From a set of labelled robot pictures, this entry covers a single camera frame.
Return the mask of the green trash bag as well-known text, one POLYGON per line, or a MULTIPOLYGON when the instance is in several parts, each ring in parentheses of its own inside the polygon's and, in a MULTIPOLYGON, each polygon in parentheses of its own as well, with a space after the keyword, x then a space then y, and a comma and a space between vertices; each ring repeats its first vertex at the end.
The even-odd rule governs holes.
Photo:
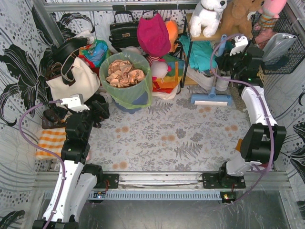
POLYGON ((152 102, 152 72, 148 61, 135 52, 120 52, 100 66, 103 88, 121 107, 141 109, 152 102))

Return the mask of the blue trash bin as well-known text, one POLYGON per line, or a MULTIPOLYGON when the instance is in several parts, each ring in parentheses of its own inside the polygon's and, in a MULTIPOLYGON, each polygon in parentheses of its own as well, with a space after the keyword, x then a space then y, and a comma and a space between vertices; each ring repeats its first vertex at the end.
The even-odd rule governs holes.
POLYGON ((147 101, 148 101, 148 94, 147 94, 147 92, 144 92, 137 99, 134 99, 133 101, 131 101, 131 99, 129 100, 129 102, 131 102, 132 105, 136 106, 136 108, 133 108, 133 109, 127 109, 126 107, 124 107, 124 106, 120 105, 119 103, 117 103, 115 100, 113 102, 117 106, 117 108, 119 108, 123 112, 128 112, 129 114, 134 114, 135 112, 141 110, 142 108, 139 107, 139 106, 140 105, 146 105, 147 101))

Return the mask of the blue floor squeegee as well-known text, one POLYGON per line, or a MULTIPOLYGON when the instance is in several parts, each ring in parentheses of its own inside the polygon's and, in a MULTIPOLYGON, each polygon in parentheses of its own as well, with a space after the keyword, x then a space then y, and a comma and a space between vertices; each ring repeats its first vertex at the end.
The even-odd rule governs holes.
MULTIPOLYGON (((214 49, 211 57, 210 57, 210 69, 212 73, 217 73, 218 67, 216 70, 213 69, 213 57, 215 52, 219 49, 220 55, 223 54, 225 48, 225 42, 227 40, 227 36, 224 34, 221 36, 221 41, 219 45, 214 49)), ((233 98, 227 94, 217 94, 216 93, 216 80, 217 77, 213 77, 213 84, 208 94, 192 94, 191 103, 194 105, 206 105, 206 106, 231 106, 233 102, 233 98)))

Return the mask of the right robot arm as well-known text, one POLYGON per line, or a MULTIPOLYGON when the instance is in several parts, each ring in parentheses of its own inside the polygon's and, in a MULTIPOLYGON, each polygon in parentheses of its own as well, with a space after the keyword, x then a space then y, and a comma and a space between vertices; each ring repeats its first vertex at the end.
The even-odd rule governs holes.
POLYGON ((276 161, 286 137, 286 128, 278 125, 269 111, 264 86, 257 75, 263 54, 258 47, 249 47, 234 55, 225 51, 215 59, 219 68, 236 80, 235 86, 251 124, 240 143, 240 153, 222 165, 222 170, 229 176, 241 177, 251 167, 276 161))

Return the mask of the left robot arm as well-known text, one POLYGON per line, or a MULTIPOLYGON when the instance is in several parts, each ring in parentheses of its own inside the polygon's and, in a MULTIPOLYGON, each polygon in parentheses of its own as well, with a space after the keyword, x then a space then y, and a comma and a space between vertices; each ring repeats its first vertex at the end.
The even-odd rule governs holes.
POLYGON ((73 114, 66 119, 66 140, 61 150, 61 168, 48 208, 34 229, 77 229, 82 208, 96 185, 109 187, 102 167, 87 164, 89 137, 94 124, 93 109, 80 98, 64 98, 61 105, 73 114))

